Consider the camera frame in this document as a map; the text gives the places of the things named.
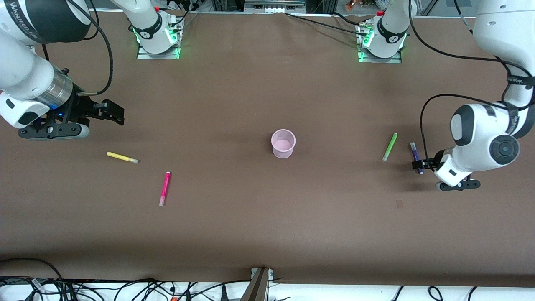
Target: pink marker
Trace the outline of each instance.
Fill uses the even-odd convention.
[[[169,188],[169,180],[171,179],[171,172],[165,173],[164,186],[162,187],[162,196],[160,197],[160,206],[165,205],[165,198],[167,197],[167,189]]]

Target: table surface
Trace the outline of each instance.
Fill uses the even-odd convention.
[[[101,13],[101,24],[115,70],[94,100],[123,106],[125,125],[95,120],[86,139],[37,142],[0,123],[1,258],[47,259],[78,279],[222,281],[269,266],[286,282],[535,285],[533,136],[512,165],[474,174],[478,190],[439,192],[410,167],[423,103],[497,101],[499,64],[414,36],[402,64],[358,63],[354,35],[283,14],[201,14],[179,60],[138,61],[126,17]],[[486,55],[458,19],[415,24],[440,49]],[[87,91],[105,84],[101,38],[49,53]],[[453,145],[464,103],[428,106],[430,155]],[[286,160],[271,153],[280,128],[297,139]],[[53,276],[27,262],[1,273]]]

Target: pink cup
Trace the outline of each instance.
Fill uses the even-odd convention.
[[[291,156],[295,146],[295,135],[289,130],[278,130],[271,136],[273,154],[279,159]]]

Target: blue marker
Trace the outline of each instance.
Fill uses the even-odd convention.
[[[414,158],[414,161],[420,161],[420,156],[418,156],[418,151],[416,150],[416,144],[414,144],[414,142],[410,143],[410,148],[412,149],[412,157]],[[420,168],[418,169],[418,173],[423,175],[424,170]]]

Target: green marker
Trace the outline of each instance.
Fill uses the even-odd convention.
[[[390,143],[388,144],[388,147],[386,148],[385,155],[383,156],[383,161],[386,162],[388,159],[388,156],[390,155],[390,152],[392,151],[392,147],[394,147],[394,143],[396,143],[396,139],[398,138],[398,133],[394,133],[392,135],[392,139],[390,139]]]

